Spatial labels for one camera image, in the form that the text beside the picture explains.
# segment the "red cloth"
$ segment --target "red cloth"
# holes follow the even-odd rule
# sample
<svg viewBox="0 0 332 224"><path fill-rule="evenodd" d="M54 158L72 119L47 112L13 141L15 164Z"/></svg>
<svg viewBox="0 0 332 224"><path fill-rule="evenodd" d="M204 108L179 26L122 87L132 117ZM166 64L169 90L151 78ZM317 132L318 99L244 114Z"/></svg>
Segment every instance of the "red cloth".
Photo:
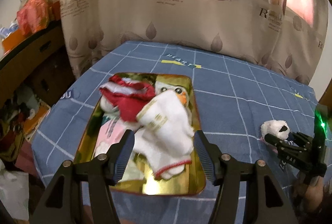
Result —
<svg viewBox="0 0 332 224"><path fill-rule="evenodd" d="M10 146L14 143L17 132L8 131L5 137L0 140L0 151L7 151Z"/></svg>
<svg viewBox="0 0 332 224"><path fill-rule="evenodd" d="M114 107L118 107L120 117L123 121L136 122L137 114L156 96L154 87L146 82L128 83L117 75L110 77L109 81L135 90L146 89L144 93L125 95L123 93L113 93L107 88L99 88L100 92L107 100L112 103Z"/></svg>
<svg viewBox="0 0 332 224"><path fill-rule="evenodd" d="M19 155L15 162L15 166L22 171L32 174L34 177L39 178L36 167L34 165L34 157L31 144L24 140L20 149Z"/></svg>

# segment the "blue bedsheet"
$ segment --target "blue bedsheet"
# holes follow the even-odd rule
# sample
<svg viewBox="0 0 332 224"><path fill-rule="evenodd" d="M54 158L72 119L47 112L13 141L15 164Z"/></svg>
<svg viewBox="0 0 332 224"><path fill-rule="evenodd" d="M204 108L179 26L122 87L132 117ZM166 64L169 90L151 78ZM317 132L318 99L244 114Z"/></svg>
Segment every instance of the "blue bedsheet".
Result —
<svg viewBox="0 0 332 224"><path fill-rule="evenodd" d="M290 166L284 172L279 168L276 154L259 140L260 126L267 120L285 120L291 131L313 135L313 110L317 104L313 89L235 58L151 42L121 45L90 68L72 85L67 98L52 107L32 144L35 164L45 185L64 160L74 158L100 98L99 86L118 72L182 74L192 78L202 130L208 140L239 161L254 163L264 159L288 194L296 171ZM328 164L326 178L332 176L332 166ZM84 203L89 204L87 185L83 187ZM207 182L196 197L119 192L112 196L119 217L136 224L207 223L217 192L218 188ZM241 184L236 223L242 223L244 203L245 184Z"/></svg>

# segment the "metal screw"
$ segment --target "metal screw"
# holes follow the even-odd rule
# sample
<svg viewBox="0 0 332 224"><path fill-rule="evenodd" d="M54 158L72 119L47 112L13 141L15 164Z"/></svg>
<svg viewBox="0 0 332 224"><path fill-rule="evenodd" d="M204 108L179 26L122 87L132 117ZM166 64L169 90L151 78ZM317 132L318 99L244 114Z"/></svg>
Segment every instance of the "metal screw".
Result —
<svg viewBox="0 0 332 224"><path fill-rule="evenodd" d="M107 158L107 155L106 154L99 154L98 156L97 156L97 159L99 159L99 160L105 160Z"/></svg>
<svg viewBox="0 0 332 224"><path fill-rule="evenodd" d="M228 161L228 160L230 160L230 155L229 155L229 154L222 154L222 155L221 155L221 158L222 158L223 160Z"/></svg>
<svg viewBox="0 0 332 224"><path fill-rule="evenodd" d="M258 164L258 166L264 167L266 163L265 163L264 160L259 159L259 160L257 161L257 164Z"/></svg>
<svg viewBox="0 0 332 224"><path fill-rule="evenodd" d="M70 160L65 160L65 161L62 163L62 165L63 165L64 167L69 167L69 166L71 165L71 161L70 161Z"/></svg>

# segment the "stuffed animal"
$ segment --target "stuffed animal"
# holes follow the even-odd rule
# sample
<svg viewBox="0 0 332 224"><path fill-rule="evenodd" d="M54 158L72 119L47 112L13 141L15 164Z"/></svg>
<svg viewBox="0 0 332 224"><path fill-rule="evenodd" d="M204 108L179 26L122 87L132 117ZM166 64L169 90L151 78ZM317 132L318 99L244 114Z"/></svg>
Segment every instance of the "stuffed animal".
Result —
<svg viewBox="0 0 332 224"><path fill-rule="evenodd" d="M272 134L279 139L286 140L289 134L289 127L283 120L270 120L261 125L262 137L264 139L266 134Z"/></svg>

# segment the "beige curtain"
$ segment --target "beige curtain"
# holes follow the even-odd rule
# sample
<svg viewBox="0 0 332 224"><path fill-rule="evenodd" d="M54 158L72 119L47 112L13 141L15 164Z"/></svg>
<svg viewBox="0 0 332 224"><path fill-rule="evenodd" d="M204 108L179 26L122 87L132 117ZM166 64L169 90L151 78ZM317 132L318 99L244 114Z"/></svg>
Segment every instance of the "beige curtain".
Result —
<svg viewBox="0 0 332 224"><path fill-rule="evenodd" d="M327 30L327 0L60 0L60 4L76 77L123 42L138 40L230 55L308 84Z"/></svg>

